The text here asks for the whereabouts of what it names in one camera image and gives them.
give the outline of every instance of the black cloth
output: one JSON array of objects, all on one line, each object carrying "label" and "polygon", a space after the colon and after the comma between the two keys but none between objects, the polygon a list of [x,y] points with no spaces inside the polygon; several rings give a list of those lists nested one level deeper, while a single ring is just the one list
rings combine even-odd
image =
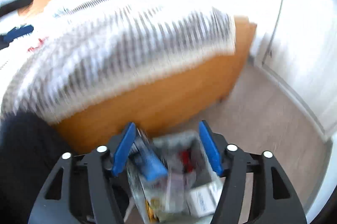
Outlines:
[{"label": "black cloth", "polygon": [[[35,199],[54,165],[65,152],[76,153],[45,121],[32,113],[9,116],[0,124],[0,219],[1,223],[26,224]],[[112,185],[124,217],[129,190]]]}]

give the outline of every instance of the striped fabric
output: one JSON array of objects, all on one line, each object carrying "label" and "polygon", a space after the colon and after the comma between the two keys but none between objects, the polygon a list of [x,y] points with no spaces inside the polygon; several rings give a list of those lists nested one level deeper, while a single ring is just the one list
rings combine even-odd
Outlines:
[{"label": "striped fabric", "polygon": [[71,26],[45,40],[13,77],[2,118],[22,110],[56,123],[215,54],[234,53],[234,19],[212,6],[110,0],[57,20],[58,27]]},{"label": "striped fabric", "polygon": [[104,1],[109,1],[109,0],[90,0],[90,1],[86,1],[85,3],[80,4],[79,6],[71,9],[71,10],[66,10],[62,15],[71,15],[74,14],[75,12],[78,12],[80,10],[84,10],[86,8],[90,8],[90,7],[95,7],[96,5],[99,5],[101,3],[103,3]]}]

